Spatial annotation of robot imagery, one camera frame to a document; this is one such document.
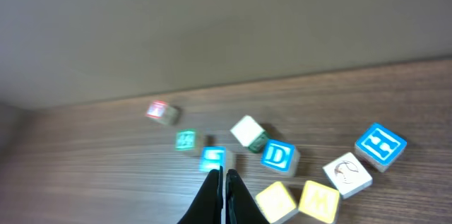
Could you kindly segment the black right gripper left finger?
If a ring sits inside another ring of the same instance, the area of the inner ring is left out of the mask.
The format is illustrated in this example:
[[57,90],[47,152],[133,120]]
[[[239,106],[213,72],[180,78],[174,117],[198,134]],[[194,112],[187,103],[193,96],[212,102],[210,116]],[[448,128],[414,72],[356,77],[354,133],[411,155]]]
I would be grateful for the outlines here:
[[223,168],[212,169],[178,224],[221,224]]

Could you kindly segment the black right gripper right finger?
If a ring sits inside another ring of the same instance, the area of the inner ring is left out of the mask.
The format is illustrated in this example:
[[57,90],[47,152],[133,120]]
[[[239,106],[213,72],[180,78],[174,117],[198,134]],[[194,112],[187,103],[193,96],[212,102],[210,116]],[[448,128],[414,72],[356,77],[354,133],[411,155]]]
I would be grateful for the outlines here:
[[269,224],[238,171],[229,169],[225,180],[226,224]]

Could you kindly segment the yellow top wooden block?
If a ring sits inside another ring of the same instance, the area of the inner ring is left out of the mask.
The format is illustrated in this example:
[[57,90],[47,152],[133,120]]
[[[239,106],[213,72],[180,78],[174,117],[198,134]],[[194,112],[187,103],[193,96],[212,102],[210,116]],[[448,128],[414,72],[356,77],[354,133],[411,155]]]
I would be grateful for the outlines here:
[[298,210],[323,223],[336,223],[340,192],[318,182],[307,180],[299,200]]

